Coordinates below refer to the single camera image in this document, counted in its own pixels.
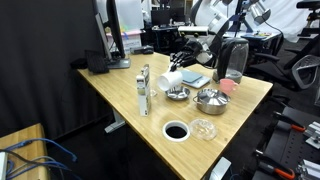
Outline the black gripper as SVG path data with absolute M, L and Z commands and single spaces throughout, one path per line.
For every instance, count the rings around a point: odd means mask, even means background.
M 177 53 L 170 55 L 169 72 L 177 68 L 185 68 L 194 64 L 211 65 L 214 55 L 206 43 L 189 40 Z

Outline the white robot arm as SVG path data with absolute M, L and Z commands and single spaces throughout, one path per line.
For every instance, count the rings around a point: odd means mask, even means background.
M 234 15 L 227 17 L 217 8 L 220 2 L 228 5 L 232 0 L 197 0 L 192 6 L 192 25 L 178 27 L 179 35 L 186 39 L 186 43 L 178 52 L 170 54 L 168 72 L 194 64 L 214 68 L 221 55 L 223 35 L 228 31 L 238 32 L 247 12 L 253 15 L 257 25 L 271 15 L 271 11 L 265 9 L 259 0 L 239 0 L 241 7 Z

